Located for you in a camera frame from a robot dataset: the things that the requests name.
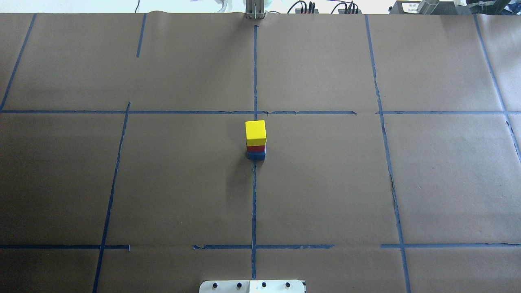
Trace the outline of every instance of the white bracket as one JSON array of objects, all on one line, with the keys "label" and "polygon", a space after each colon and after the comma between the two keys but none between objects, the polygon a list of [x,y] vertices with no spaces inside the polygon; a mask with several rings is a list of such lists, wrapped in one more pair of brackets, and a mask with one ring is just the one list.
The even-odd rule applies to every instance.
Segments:
[{"label": "white bracket", "polygon": [[264,0],[246,0],[246,18],[263,19],[265,15]]},{"label": "white bracket", "polygon": [[306,293],[300,280],[228,280],[204,281],[199,293]]}]

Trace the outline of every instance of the grid line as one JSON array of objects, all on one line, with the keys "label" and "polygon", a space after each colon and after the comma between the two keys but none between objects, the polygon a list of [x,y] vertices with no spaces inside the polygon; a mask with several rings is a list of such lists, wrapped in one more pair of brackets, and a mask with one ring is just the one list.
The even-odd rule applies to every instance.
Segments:
[{"label": "grid line", "polygon": [[[201,249],[251,249],[250,244],[223,244],[223,245],[204,245],[202,247],[194,245],[194,250]],[[257,244],[256,249],[330,249],[333,244]]]},{"label": "grid line", "polygon": [[[100,249],[101,245],[61,245],[61,244],[14,244],[0,245],[0,249]],[[105,249],[125,249],[130,245],[106,245]]]},{"label": "grid line", "polygon": [[[125,114],[125,110],[4,110],[3,114]],[[257,111],[266,115],[358,115],[355,111]],[[384,115],[521,115],[521,111],[383,111]],[[255,111],[130,110],[129,114],[255,114]]]},{"label": "grid line", "polygon": [[[421,243],[404,244],[405,248],[476,248],[476,247],[519,247],[521,243]],[[398,244],[382,244],[381,248],[400,248]]]},{"label": "grid line", "polygon": [[373,78],[375,81],[375,91],[378,101],[378,113],[380,115],[380,123],[382,127],[382,135],[383,135],[383,145],[386,150],[386,160],[387,160],[387,169],[389,171],[389,176],[391,178],[391,184],[392,184],[392,196],[394,201],[394,216],[396,218],[396,227],[398,229],[398,239],[400,241],[400,253],[402,255],[402,267],[403,267],[403,274],[405,278],[405,287],[407,290],[407,293],[411,293],[411,283],[409,281],[409,271],[407,268],[407,258],[405,255],[405,245],[403,243],[403,234],[402,234],[402,224],[400,222],[400,210],[398,208],[398,200],[396,198],[396,187],[394,185],[394,176],[392,172],[392,164],[391,164],[391,155],[389,153],[389,144],[387,142],[387,133],[386,133],[386,127],[385,122],[383,118],[383,108],[382,108],[382,100],[380,98],[380,90],[378,89],[378,83],[376,80],[376,64],[375,64],[375,55],[373,53],[373,42],[371,41],[371,30],[369,27],[369,17],[365,15],[365,25],[367,28],[367,41],[369,43],[369,53],[371,55],[371,65],[373,67]]},{"label": "grid line", "polygon": [[20,53],[18,54],[18,58],[16,59],[15,66],[13,68],[13,72],[11,73],[11,77],[9,78],[9,82],[7,83],[5,93],[4,93],[4,98],[2,99],[2,103],[0,104],[0,113],[2,112],[2,109],[4,108],[5,101],[7,100],[7,96],[9,95],[9,90],[11,89],[11,85],[15,78],[16,70],[18,69],[20,60],[22,59],[23,50],[26,48],[27,41],[29,40],[29,35],[31,34],[31,30],[32,30],[35,20],[36,20],[36,13],[33,14],[33,18],[31,19],[31,24],[29,25],[29,28],[27,29],[26,38],[23,40],[23,44],[22,44],[22,47],[20,48]]},{"label": "grid line", "polygon": [[[253,119],[257,120],[257,25],[253,26]],[[252,280],[257,278],[257,162],[253,161],[252,191]]]},{"label": "grid line", "polygon": [[103,252],[105,250],[105,242],[107,240],[108,224],[110,221],[110,211],[112,209],[112,203],[114,202],[114,190],[116,187],[116,179],[118,177],[119,162],[121,161],[121,147],[123,146],[123,139],[125,138],[125,130],[127,128],[127,122],[128,122],[128,118],[129,118],[129,109],[130,109],[130,102],[127,105],[127,112],[125,114],[125,119],[123,121],[123,129],[121,131],[121,138],[119,140],[118,156],[116,159],[116,167],[114,168],[114,177],[112,179],[112,187],[110,189],[110,197],[108,200],[107,215],[105,217],[105,227],[103,229],[103,236],[102,236],[101,245],[100,245],[100,254],[98,257],[98,264],[96,267],[96,275],[94,277],[94,286],[92,288],[92,293],[97,292],[98,281],[100,279],[101,263],[103,261]]},{"label": "grid line", "polygon": [[141,43],[143,42],[143,33],[145,32],[146,13],[143,14],[143,22],[141,23],[141,33],[139,35],[138,51],[136,52],[136,58],[139,58],[141,54]]},{"label": "grid line", "polygon": [[514,130],[512,129],[512,124],[510,123],[510,118],[508,117],[508,113],[506,111],[505,102],[503,101],[503,95],[499,90],[498,81],[495,78],[494,69],[492,69],[492,65],[490,64],[490,59],[488,57],[487,48],[485,48],[485,43],[483,42],[483,37],[481,36],[481,30],[479,29],[479,22],[477,16],[474,14],[474,24],[476,25],[476,31],[479,37],[479,43],[481,44],[481,49],[483,50],[483,54],[485,56],[485,61],[487,62],[487,66],[490,71],[490,76],[492,77],[492,82],[494,83],[494,88],[496,93],[498,94],[499,103],[501,104],[501,109],[503,110],[503,115],[505,116],[506,124],[508,126],[508,130],[510,132],[510,136],[512,137],[512,142],[514,143],[514,148],[517,153],[517,159],[521,163],[521,151],[519,150],[519,144],[517,143],[516,135],[514,134]]}]

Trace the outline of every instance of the red block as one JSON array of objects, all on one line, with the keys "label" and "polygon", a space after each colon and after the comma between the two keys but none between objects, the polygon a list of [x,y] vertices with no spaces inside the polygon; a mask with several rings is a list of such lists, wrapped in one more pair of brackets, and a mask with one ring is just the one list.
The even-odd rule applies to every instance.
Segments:
[{"label": "red block", "polygon": [[265,145],[258,145],[258,146],[247,146],[246,151],[249,153],[263,153],[266,150]]}]

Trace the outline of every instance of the white wall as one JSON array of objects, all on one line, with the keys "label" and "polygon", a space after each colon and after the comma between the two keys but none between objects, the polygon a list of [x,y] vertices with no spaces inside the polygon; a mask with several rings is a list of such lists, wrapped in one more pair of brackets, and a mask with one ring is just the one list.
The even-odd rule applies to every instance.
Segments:
[{"label": "white wall", "polygon": [[[387,14],[395,0],[357,0],[365,14]],[[267,10],[286,13],[294,0],[265,0]],[[330,13],[337,2],[314,0],[320,13]],[[138,0],[0,0],[0,13],[133,13]],[[139,13],[212,13],[222,0],[141,0]],[[244,0],[228,0],[226,12],[245,11]]]}]

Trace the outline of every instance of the black cable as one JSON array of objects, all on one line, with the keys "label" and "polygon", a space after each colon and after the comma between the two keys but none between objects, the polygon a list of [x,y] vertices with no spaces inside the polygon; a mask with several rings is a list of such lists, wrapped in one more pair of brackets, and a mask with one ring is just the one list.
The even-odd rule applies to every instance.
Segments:
[{"label": "black cable", "polygon": [[340,2],[340,3],[338,3],[338,4],[333,8],[333,11],[331,11],[331,14],[333,14],[334,10],[335,10],[338,6],[340,6],[340,5],[342,5],[342,4],[345,5],[345,9],[344,9],[344,11],[347,11],[347,9],[348,9],[348,5],[347,5],[347,3],[346,3],[346,2]]},{"label": "black cable", "polygon": [[295,5],[297,5],[298,3],[300,3],[300,5],[301,5],[300,13],[303,13],[305,10],[307,10],[307,4],[306,4],[306,2],[300,0],[300,1],[295,2],[295,3],[290,7],[290,9],[288,10],[288,13],[291,12],[291,10],[293,9],[293,7],[295,7]]}]

